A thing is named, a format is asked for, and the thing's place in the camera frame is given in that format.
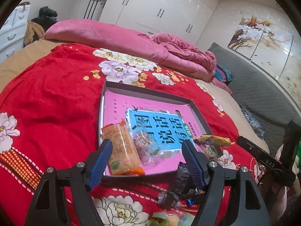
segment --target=open box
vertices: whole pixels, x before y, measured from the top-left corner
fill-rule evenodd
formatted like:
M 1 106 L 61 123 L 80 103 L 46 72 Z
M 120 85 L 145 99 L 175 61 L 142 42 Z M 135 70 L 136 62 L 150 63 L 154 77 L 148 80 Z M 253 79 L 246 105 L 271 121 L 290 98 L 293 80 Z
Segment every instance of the open box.
M 100 101 L 100 114 L 99 114 L 99 145 L 101 144 L 101 129 L 102 127 L 120 122 L 121 118 L 127 120 L 130 128 L 133 126 L 133 114 L 135 117 L 136 114 L 149 113 L 151 117 L 149 120 L 154 122 L 158 121 L 159 118 L 169 119 L 170 123 L 169 129 L 175 131 L 170 131 L 170 134 L 173 132 L 175 136 L 171 137 L 176 142 L 173 142 L 172 147 L 173 155 L 172 157 L 167 157 L 163 159 L 159 165 L 153 167 L 143 167 L 146 175 L 152 176 L 158 174 L 173 173 L 177 170 L 179 162 L 185 162 L 183 155 L 181 153 L 181 140 L 182 139 L 195 139 L 198 136 L 203 134 L 212 135 L 212 131 L 205 121 L 203 115 L 198 110 L 197 106 L 193 103 L 192 100 L 178 97 L 172 94 L 163 93 L 151 89 L 115 83 L 106 81 L 101 101 Z M 177 132 L 177 128 L 181 128 L 181 134 L 185 136 L 180 136 Z M 161 133 L 156 127 L 153 132 L 155 135 Z M 106 168 L 105 176 L 111 177 L 133 177 L 133 176 L 112 176 L 109 170 L 109 167 Z

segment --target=white wardrobe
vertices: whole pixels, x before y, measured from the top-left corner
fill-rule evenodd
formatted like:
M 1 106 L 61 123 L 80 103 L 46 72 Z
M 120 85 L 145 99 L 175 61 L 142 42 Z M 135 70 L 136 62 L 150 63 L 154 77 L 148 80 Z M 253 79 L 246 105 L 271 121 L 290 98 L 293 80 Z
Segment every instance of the white wardrobe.
M 218 2 L 219 0 L 107 0 L 99 21 L 145 34 L 166 32 L 195 45 Z

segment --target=black handle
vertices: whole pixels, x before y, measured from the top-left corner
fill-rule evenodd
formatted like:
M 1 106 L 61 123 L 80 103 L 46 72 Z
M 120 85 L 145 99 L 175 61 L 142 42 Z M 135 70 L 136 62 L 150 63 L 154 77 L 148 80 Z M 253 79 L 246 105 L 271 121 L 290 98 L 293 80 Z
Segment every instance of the black handle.
M 124 2 L 125 2 L 125 0 L 123 0 L 123 3 L 122 3 L 122 5 L 124 4 Z
M 160 9 L 160 12 L 158 13 L 157 17 L 159 16 L 159 14 L 161 13 L 162 9 Z
M 162 17 L 162 15 L 164 14 L 164 11 L 165 11 L 165 10 L 163 10 L 163 13 L 161 14 L 160 18 L 161 18 L 161 17 Z
M 126 2 L 126 6 L 127 6 L 128 2 L 129 2 L 129 0 Z

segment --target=metal screw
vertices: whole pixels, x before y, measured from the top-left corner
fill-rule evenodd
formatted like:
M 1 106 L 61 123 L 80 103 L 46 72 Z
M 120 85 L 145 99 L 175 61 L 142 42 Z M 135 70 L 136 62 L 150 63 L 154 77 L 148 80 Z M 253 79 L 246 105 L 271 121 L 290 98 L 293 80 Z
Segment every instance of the metal screw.
M 210 167 L 217 167 L 217 163 L 216 163 L 215 161 L 211 161 L 211 162 L 209 163 L 209 166 L 210 166 Z
M 249 169 L 247 168 L 247 167 L 241 167 L 240 168 L 243 172 L 248 172 L 249 171 Z
M 53 171 L 54 171 L 53 167 L 48 167 L 47 170 L 46 170 L 46 172 L 48 172 L 48 173 L 52 173 Z
M 80 161 L 76 164 L 77 167 L 83 167 L 85 165 L 85 163 L 83 161 Z

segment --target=bed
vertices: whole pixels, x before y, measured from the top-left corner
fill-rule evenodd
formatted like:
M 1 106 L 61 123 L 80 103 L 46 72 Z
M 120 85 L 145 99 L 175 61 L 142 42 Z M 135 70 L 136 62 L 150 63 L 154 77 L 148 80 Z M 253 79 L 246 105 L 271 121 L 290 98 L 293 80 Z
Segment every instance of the bed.
M 115 51 L 75 43 L 74 38 L 71 42 L 39 40 L 0 64 L 0 121 L 7 119 L 6 131 L 13 140 L 8 144 L 10 147 L 2 146 L 0 154 L 1 188 L 6 191 L 1 193 L 0 204 L 16 226 L 24 225 L 30 200 L 47 167 L 71 167 L 97 148 L 94 127 L 98 115 L 95 113 L 103 84 L 109 80 L 109 73 L 100 64 L 111 65 L 112 59 L 104 55 L 114 56 Z M 212 83 L 155 65 L 153 69 L 140 71 L 144 77 L 132 83 L 193 100 L 214 134 L 229 137 L 232 142 L 241 135 L 268 152 L 266 143 L 253 132 L 228 92 Z M 236 144 L 224 149 L 222 162 L 225 167 L 234 166 L 232 169 L 248 167 L 255 179 L 261 172 L 254 158 Z M 132 225 L 142 226 L 158 210 L 157 195 L 168 189 L 169 179 L 118 185 L 107 181 L 92 196 L 105 224 L 124 223 L 120 218 L 116 223 L 108 216 L 108 203 L 114 202 L 131 205 L 131 210 L 136 212 Z M 226 189 L 218 221 L 225 215 L 228 197 Z M 66 193 L 66 198 L 71 219 L 74 225 L 79 225 L 70 193 Z M 193 214 L 197 210 L 197 206 L 183 205 L 178 212 Z

